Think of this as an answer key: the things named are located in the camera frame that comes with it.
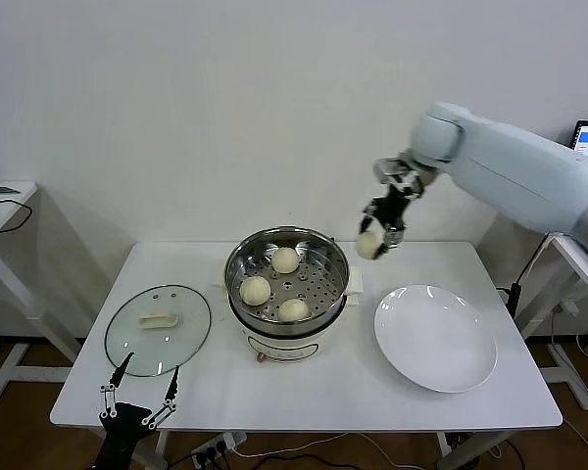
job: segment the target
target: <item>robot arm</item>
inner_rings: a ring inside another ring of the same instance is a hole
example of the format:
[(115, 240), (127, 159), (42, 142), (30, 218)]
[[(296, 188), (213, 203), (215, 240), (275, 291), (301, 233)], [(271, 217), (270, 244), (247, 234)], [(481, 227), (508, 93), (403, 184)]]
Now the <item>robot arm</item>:
[[(402, 241), (403, 212), (439, 171), (528, 229), (570, 234), (588, 245), (588, 158), (531, 132), (438, 103), (420, 118), (411, 149), (374, 164), (377, 179), (389, 189), (364, 210), (360, 255), (375, 259)], [(382, 242), (368, 232), (375, 219), (383, 227)]]

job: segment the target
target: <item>stainless steel pot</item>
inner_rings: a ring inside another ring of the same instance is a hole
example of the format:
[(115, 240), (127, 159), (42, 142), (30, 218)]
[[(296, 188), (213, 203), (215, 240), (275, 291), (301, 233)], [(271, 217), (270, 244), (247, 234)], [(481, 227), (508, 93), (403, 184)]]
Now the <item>stainless steel pot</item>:
[[(300, 256), (298, 268), (289, 274), (274, 271), (272, 254), (289, 247)], [(239, 293), (244, 279), (263, 276), (271, 295), (262, 305), (246, 305)], [(330, 325), (343, 307), (349, 283), (349, 263), (337, 244), (316, 232), (300, 227), (276, 227), (257, 232), (230, 254), (224, 269), (224, 284), (236, 315), (247, 326), (271, 338), (304, 338)], [(311, 316), (293, 322), (278, 321), (280, 305), (301, 299)]]

